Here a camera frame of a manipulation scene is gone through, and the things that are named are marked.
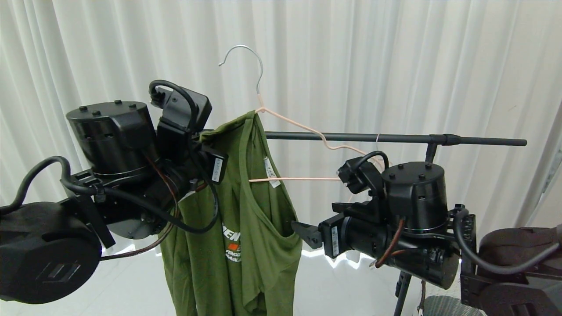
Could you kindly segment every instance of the robotic arm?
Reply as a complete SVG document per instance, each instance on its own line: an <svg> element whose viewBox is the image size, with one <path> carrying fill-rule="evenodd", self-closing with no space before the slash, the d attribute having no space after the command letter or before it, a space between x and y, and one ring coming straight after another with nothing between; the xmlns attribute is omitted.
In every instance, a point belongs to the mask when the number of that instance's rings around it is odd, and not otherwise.
<svg viewBox="0 0 562 316"><path fill-rule="evenodd" d="M91 168L71 174L65 158L47 158L27 174L14 202L0 207L0 299L58 300L82 286L100 261L156 247L172 225L205 233L216 223L214 185L228 157L198 141L212 110L209 99L164 80L152 82L149 93L151 104L163 109L156 132L140 102L81 106L66 115ZM446 145L460 139L440 137ZM435 150L429 146L428 157ZM384 159L382 173L368 162L373 156ZM387 264L444 289L462 257L463 304L488 315L562 316L562 225L494 231L482 238L477 255L475 216L464 205L447 208L445 171L429 161L389 167L379 151L348 160L339 178L353 193L368 190L371 200L332 203L337 215L317 227L292 227L331 258L358 250L376 258L377 267ZM24 204L33 178L56 162L68 198ZM204 186L213 192L214 216L205 227L190 227L178 218L178 201ZM110 232L159 238L141 250L102 256L102 245L115 244Z"/></svg>

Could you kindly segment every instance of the green garment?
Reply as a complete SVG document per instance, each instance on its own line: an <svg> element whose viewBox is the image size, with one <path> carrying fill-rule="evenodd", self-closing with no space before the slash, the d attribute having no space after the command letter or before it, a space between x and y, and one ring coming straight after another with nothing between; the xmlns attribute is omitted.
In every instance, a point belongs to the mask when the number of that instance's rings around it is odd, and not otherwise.
<svg viewBox="0 0 562 316"><path fill-rule="evenodd" d="M218 186L220 219L205 234L174 229L161 244L166 281L178 316L292 315L302 241L296 214L280 182L249 179L279 174L260 118L253 111L201 141L229 155ZM183 221L204 227L214 210L205 188L180 203Z"/></svg>

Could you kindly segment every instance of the white curtain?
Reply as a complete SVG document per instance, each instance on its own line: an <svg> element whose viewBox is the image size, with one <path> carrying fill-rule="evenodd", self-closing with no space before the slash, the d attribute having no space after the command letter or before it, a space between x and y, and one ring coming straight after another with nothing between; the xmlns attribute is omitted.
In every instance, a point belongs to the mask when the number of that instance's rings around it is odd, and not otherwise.
<svg viewBox="0 0 562 316"><path fill-rule="evenodd" d="M438 149L448 202L477 215L480 236L529 221L560 146L547 141L562 133L558 1L0 0L0 29L2 205L45 157L88 168L65 119L80 105L148 103L148 83L166 79L209 97L209 128L257 108L254 56L236 50L217 66L236 44L263 59L266 106L324 132L527 139L526 147ZM151 115L157 122L158 109ZM266 130L297 130L262 117ZM288 177L332 177L356 156L320 142L269 144ZM352 145L379 148L393 163L425 153ZM59 172L38 176L26 201L63 199ZM338 182L287 186L300 220L312 224L349 198Z"/></svg>

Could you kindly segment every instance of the shirt logo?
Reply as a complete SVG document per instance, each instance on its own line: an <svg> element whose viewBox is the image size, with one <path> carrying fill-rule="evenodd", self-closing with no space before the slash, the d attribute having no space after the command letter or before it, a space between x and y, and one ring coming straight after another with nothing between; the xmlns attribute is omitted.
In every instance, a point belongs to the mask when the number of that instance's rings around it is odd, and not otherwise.
<svg viewBox="0 0 562 316"><path fill-rule="evenodd" d="M232 262L241 262L240 232L231 231L223 224L223 235L228 240L228 246L225 251L226 258Z"/></svg>

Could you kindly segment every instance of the hanger bar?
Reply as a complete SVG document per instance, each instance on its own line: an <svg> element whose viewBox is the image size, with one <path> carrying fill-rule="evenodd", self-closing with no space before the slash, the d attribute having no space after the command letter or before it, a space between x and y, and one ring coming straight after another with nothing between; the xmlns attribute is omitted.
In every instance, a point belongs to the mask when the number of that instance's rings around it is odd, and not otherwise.
<svg viewBox="0 0 562 316"><path fill-rule="evenodd" d="M399 134L353 134L353 133L323 133L329 141L342 142L380 142L380 143L420 143L438 145L500 145L526 146L526 139L515 138L484 138L461 137L453 134L432 135L399 135ZM321 141L320 136L308 132L265 132L268 139L287 139L300 141Z"/></svg>

